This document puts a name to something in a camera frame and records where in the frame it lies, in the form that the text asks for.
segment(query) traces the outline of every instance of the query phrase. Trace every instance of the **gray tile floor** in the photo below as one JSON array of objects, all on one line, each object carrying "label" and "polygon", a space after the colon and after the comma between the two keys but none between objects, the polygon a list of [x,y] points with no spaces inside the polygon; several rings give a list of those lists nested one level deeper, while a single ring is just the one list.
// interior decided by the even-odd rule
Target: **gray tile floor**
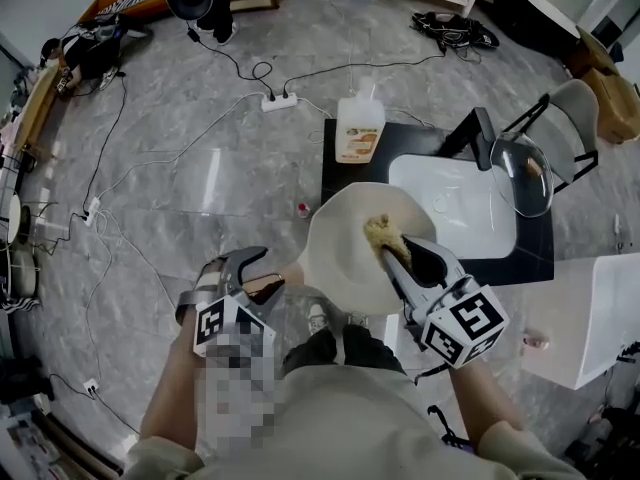
[{"label": "gray tile floor", "polygon": [[[350,57],[392,62],[437,54],[433,41],[408,28],[412,12],[433,8],[426,0],[283,0],[278,11],[238,15],[240,32],[224,51],[238,60],[245,74],[258,60],[271,62],[274,69],[266,80],[280,91],[288,77],[345,63]],[[443,128],[454,127],[474,106],[487,107],[496,127],[504,126],[566,80],[556,61],[514,44],[480,10],[472,16],[488,24],[502,43],[497,51],[483,54],[481,64],[450,54],[416,67],[354,68],[354,79],[373,73],[388,108],[410,111]],[[37,353],[49,372],[63,375],[76,387],[100,377],[102,398],[136,427],[177,332],[165,288],[175,302],[205,261],[235,247],[270,247],[256,273],[299,254],[307,223],[295,216],[294,205],[319,203],[322,146],[311,144],[308,135],[322,129],[324,119],[304,102],[295,109],[263,114],[259,97],[251,96],[206,131],[238,98],[262,91],[262,86],[239,80],[230,61],[192,43],[183,22],[168,18],[153,29],[153,41],[136,45],[125,57],[126,106],[90,197],[112,186],[129,166],[171,159],[204,134],[179,160],[134,169],[102,197],[103,207],[157,269],[160,280],[113,221],[102,238],[75,222],[70,242],[61,243],[53,257],[38,255],[43,307],[16,318],[23,348]],[[349,78],[349,71],[342,70],[296,81],[289,88],[333,114],[337,100],[349,93]],[[71,212],[80,210],[122,95],[116,80],[104,92],[56,103],[43,140],[57,158],[39,165],[22,192],[24,200],[58,203],[45,212],[40,231],[47,236],[66,234]],[[391,111],[389,119],[411,122]],[[627,242],[637,243],[640,146],[613,148],[600,142],[599,149],[601,166],[554,201],[557,259],[614,253],[616,212]],[[99,226],[102,232],[102,220]],[[629,245],[625,252],[637,249]],[[522,371],[519,350],[526,308],[521,291],[510,286],[496,292],[512,324],[491,352],[491,366],[533,430],[552,452],[560,453],[601,403],[607,379],[573,392]],[[314,300],[314,294],[288,290],[274,312],[270,323],[280,331],[280,354],[306,339],[304,313]],[[401,343],[399,356],[411,374],[438,362],[428,354],[419,356],[408,339]],[[624,364],[616,368],[614,400],[629,396],[637,373]],[[55,414],[89,442],[123,458],[132,443],[131,432],[103,406],[62,385],[55,387]],[[462,434],[448,378],[425,380],[419,389],[425,404],[440,404]],[[210,449],[207,439],[200,447]]]}]

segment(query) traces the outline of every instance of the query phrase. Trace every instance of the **person's arm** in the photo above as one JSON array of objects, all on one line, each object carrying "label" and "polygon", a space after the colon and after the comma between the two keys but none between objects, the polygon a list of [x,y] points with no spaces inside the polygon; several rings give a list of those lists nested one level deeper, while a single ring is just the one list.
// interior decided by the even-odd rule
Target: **person's arm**
[{"label": "person's arm", "polygon": [[67,82],[67,89],[71,90],[75,88],[80,82],[82,82],[82,72],[80,71],[80,66],[76,66],[76,68],[71,71],[71,80]]},{"label": "person's arm", "polygon": [[196,312],[184,316],[180,334],[171,351],[160,382],[142,419],[140,440],[162,437],[194,450],[198,434],[196,376],[203,359],[193,353]]},{"label": "person's arm", "polygon": [[524,430],[524,419],[482,359],[449,372],[464,426],[475,449],[485,432],[500,421],[506,421],[514,430]]}]

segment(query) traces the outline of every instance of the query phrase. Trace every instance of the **power strip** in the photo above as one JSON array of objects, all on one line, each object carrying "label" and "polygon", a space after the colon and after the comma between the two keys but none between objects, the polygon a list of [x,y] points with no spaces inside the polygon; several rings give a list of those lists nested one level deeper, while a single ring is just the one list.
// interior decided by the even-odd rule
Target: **power strip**
[{"label": "power strip", "polygon": [[290,92],[285,98],[284,96],[276,96],[275,101],[271,101],[266,96],[262,99],[261,107],[263,112],[273,112],[274,110],[282,110],[283,108],[295,107],[298,104],[298,97],[295,92]]},{"label": "power strip", "polygon": [[98,210],[100,210],[100,206],[102,206],[100,199],[94,197],[91,201],[91,205],[89,206],[89,215],[87,215],[87,220],[84,221],[85,226],[87,226],[88,228],[90,228],[93,224],[93,221],[96,218],[96,214],[98,213]]}]

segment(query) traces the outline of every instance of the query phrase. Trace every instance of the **white cable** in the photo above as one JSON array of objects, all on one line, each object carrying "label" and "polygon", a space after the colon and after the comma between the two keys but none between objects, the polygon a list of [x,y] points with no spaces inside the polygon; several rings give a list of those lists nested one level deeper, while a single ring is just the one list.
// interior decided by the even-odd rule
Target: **white cable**
[{"label": "white cable", "polygon": [[309,135],[307,135],[307,140],[309,141],[309,143],[310,144],[322,144],[324,142],[324,137],[322,139],[316,140],[316,141],[311,140],[311,136],[314,133],[324,133],[324,130],[313,130],[312,132],[310,132]]},{"label": "white cable", "polygon": [[416,121],[418,121],[420,124],[422,124],[422,126],[428,126],[430,128],[435,128],[434,124],[431,124],[429,121],[425,121],[424,119],[420,119],[418,116],[414,116],[411,112],[408,112],[402,108],[388,108],[386,109],[389,112],[402,112],[403,114],[408,115],[409,117],[412,117],[413,119],[415,119]]},{"label": "white cable", "polygon": [[100,243],[106,249],[107,254],[109,255],[109,263],[107,264],[107,268],[104,269],[104,272],[102,273],[102,276],[100,277],[100,280],[93,287],[93,290],[91,290],[91,294],[89,295],[89,300],[87,301],[87,305],[84,307],[84,318],[85,318],[85,320],[87,322],[87,330],[89,331],[89,338],[91,339],[91,343],[93,344],[93,351],[94,351],[95,356],[96,356],[96,363],[98,365],[98,384],[100,384],[100,382],[102,381],[102,369],[100,368],[100,357],[98,356],[98,346],[96,345],[96,342],[93,339],[93,333],[91,332],[91,324],[89,324],[89,306],[91,305],[91,301],[93,300],[93,295],[96,293],[96,290],[98,289],[98,286],[100,286],[102,281],[104,281],[104,278],[107,277],[107,272],[109,272],[109,268],[111,268],[111,263],[113,263],[113,256],[111,255],[111,251],[107,247],[107,244],[104,243],[104,240],[102,240],[102,237],[100,236],[100,234],[97,233],[97,231],[98,231],[97,226],[98,225],[97,225],[97,220],[96,220],[96,235],[98,237],[98,240],[100,240]]},{"label": "white cable", "polygon": [[311,103],[308,99],[306,99],[306,98],[298,98],[298,99],[300,101],[307,102],[309,105],[311,105],[313,108],[315,108],[318,112],[322,112],[329,119],[333,119],[333,116],[331,114],[329,114],[329,112],[327,112],[326,110],[322,110],[320,107],[318,107],[318,106],[314,105],[313,103]]},{"label": "white cable", "polygon": [[191,146],[193,146],[196,142],[198,142],[202,137],[204,137],[204,135],[211,130],[211,128],[213,128],[216,124],[218,124],[224,117],[227,116],[227,114],[229,114],[234,108],[236,108],[238,106],[238,104],[244,100],[245,98],[248,98],[249,96],[256,96],[256,95],[260,95],[263,98],[266,98],[266,94],[264,94],[263,92],[252,92],[249,94],[245,94],[244,96],[242,96],[242,98],[240,98],[238,101],[236,101],[233,105],[231,105],[231,107],[224,113],[222,114],[220,117],[218,117],[215,121],[213,121],[205,131],[203,131],[200,135],[198,135],[195,139],[193,139],[193,141],[191,141],[191,143],[185,147],[182,151],[180,151],[180,153],[178,153],[175,157],[173,157],[170,160],[153,160],[151,162],[143,162],[140,164],[134,164],[131,167],[129,167],[129,169],[127,169],[127,171],[122,175],[122,177],[112,186],[110,186],[108,189],[104,190],[99,196],[98,199],[102,199],[102,196],[104,196],[107,192],[113,190],[114,188],[116,188],[118,185],[120,185],[120,183],[122,183],[124,181],[124,179],[129,175],[129,173],[135,169],[136,167],[143,167],[145,165],[153,165],[153,164],[170,164],[172,162],[175,162],[178,158],[180,158],[182,155],[184,155],[189,148],[191,148]]},{"label": "white cable", "polygon": [[142,252],[140,251],[140,249],[138,249],[135,245],[133,245],[131,243],[131,241],[124,236],[124,233],[122,232],[122,228],[120,228],[120,224],[118,224],[118,221],[116,220],[116,218],[113,216],[113,213],[111,213],[109,210],[101,210],[99,211],[99,214],[108,214],[112,219],[113,222],[115,222],[116,227],[118,228],[118,233],[120,233],[120,236],[122,237],[122,239],[127,242],[133,249],[135,249],[135,251],[140,255],[140,257],[144,260],[144,262],[149,265],[149,267],[151,268],[151,270],[153,270],[153,273],[156,275],[156,277],[158,278],[158,282],[160,283],[160,286],[162,286],[162,289],[164,290],[164,294],[167,296],[167,300],[169,301],[169,304],[171,304],[171,307],[174,309],[176,309],[176,307],[173,305],[173,301],[171,300],[171,297],[169,296],[169,292],[167,291],[167,289],[164,286],[164,283],[162,282],[162,279],[160,278],[160,274],[158,273],[158,271],[156,270],[156,268],[151,264],[151,262],[144,257],[144,254],[142,254]]},{"label": "white cable", "polygon": [[347,19],[344,17],[344,14],[342,13],[342,11],[340,10],[340,8],[334,4],[331,0],[326,0],[327,2],[329,2],[333,8],[338,11],[338,14],[340,14],[340,16],[342,17],[342,22],[347,26],[347,29],[349,30],[349,92],[351,94],[355,94],[356,91],[353,90],[353,66],[351,65],[351,57],[353,56],[353,36],[351,35],[351,25],[349,25],[349,23],[347,23]]}]

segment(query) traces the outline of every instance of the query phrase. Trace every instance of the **plastic bottle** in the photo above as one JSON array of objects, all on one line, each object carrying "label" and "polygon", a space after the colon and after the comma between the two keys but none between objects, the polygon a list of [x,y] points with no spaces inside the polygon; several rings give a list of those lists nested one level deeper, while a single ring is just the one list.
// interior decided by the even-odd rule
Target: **plastic bottle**
[{"label": "plastic bottle", "polygon": [[336,162],[366,164],[371,161],[386,124],[382,102],[373,98],[373,79],[360,80],[358,94],[338,102]]}]

